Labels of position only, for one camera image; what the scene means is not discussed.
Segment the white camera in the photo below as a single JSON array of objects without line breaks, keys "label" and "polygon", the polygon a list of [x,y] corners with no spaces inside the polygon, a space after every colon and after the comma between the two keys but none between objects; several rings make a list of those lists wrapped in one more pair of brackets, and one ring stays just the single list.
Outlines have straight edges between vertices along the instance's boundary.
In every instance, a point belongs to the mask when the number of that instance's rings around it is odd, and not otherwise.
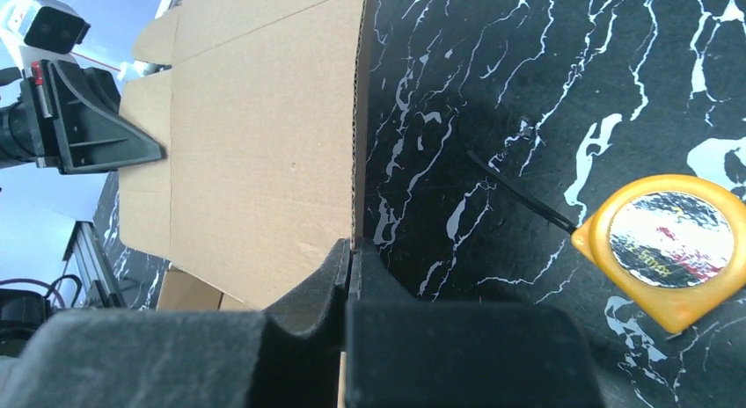
[{"label": "white camera", "polygon": [[91,25],[62,2],[18,0],[5,27],[28,47],[66,55],[83,41]]}]

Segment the cardboard box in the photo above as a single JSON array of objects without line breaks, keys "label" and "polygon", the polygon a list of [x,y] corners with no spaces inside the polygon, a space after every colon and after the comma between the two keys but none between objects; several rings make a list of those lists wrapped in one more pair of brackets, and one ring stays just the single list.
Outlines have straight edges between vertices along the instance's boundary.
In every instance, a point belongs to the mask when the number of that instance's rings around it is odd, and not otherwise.
[{"label": "cardboard box", "polygon": [[158,310],[256,310],[171,266],[165,273]]},{"label": "cardboard box", "polygon": [[122,242],[261,309],[360,236],[366,6],[185,0],[148,25],[134,57],[172,68],[128,83],[120,112],[168,157],[120,171]]}]

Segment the corrugated cardboard edge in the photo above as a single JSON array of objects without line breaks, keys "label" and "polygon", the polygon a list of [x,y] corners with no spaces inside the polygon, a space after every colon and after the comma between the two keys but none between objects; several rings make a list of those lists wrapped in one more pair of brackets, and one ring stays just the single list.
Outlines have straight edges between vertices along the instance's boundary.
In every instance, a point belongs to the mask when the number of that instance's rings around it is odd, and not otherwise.
[{"label": "corrugated cardboard edge", "polygon": [[354,113],[352,137],[352,250],[362,238],[365,214],[365,164],[368,150],[368,88],[370,80],[370,52],[373,47],[374,12],[368,11],[368,1],[362,0],[360,32],[355,58]]}]

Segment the tape measure label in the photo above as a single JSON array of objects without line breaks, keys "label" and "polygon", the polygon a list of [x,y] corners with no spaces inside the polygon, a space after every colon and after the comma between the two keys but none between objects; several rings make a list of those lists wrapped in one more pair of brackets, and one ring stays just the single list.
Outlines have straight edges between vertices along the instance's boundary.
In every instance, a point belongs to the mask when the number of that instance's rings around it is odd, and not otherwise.
[{"label": "tape measure label", "polygon": [[660,288],[688,288],[716,276],[733,255],[728,222],[712,204],[660,192],[623,206],[611,223],[611,252],[632,276]]}]

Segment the tape measure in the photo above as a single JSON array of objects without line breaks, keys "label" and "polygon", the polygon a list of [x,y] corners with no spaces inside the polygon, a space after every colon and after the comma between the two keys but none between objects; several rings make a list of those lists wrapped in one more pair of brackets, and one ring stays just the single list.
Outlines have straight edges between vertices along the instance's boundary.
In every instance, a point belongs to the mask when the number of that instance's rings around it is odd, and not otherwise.
[{"label": "tape measure", "polygon": [[702,178],[658,175],[632,182],[571,237],[671,333],[746,285],[746,205]]}]

